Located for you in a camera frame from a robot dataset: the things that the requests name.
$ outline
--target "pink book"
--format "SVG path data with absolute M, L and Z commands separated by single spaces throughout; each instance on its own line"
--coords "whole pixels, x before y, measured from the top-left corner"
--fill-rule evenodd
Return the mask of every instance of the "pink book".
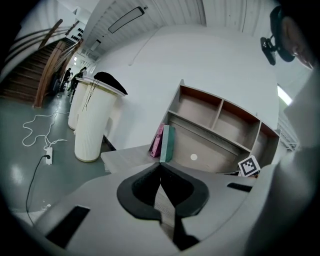
M 162 134 L 164 132 L 165 124 L 161 123 L 159 125 L 158 131 L 156 132 L 156 136 L 154 138 L 153 147 L 151 151 L 151 156 L 156 158 L 161 153 L 161 145 L 162 145 Z

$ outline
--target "book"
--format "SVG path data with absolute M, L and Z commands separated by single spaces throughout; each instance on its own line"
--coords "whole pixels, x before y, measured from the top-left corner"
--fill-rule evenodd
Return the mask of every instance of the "book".
M 175 128 L 165 125 L 163 128 L 160 163 L 167 163 L 173 157 L 175 144 Z
M 158 127 L 158 131 L 156 132 L 156 136 L 153 141 L 152 150 L 151 150 L 151 156 L 156 158 L 161 153 L 161 145 L 162 145 L 162 134 L 164 131 L 164 123 L 161 123 Z

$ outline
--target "small white circle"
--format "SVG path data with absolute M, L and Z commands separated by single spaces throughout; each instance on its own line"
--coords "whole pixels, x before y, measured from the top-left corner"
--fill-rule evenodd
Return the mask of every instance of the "small white circle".
M 192 154 L 190 158 L 191 160 L 196 161 L 198 159 L 198 156 L 196 154 Z

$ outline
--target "teal book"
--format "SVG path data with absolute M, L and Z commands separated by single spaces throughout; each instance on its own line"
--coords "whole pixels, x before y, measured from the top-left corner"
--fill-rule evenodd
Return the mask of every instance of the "teal book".
M 163 128 L 160 163 L 167 163 L 172 159 L 175 144 L 175 128 L 165 125 Z

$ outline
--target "black slot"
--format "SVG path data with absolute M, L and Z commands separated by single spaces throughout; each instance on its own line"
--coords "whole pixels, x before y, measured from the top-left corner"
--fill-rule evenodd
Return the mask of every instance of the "black slot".
M 238 183 L 229 183 L 227 187 L 235 189 L 235 190 L 241 190 L 244 192 L 250 192 L 252 189 L 252 186 L 242 185 Z
M 81 206 L 74 207 L 46 238 L 57 246 L 65 248 L 89 211 L 90 209 Z

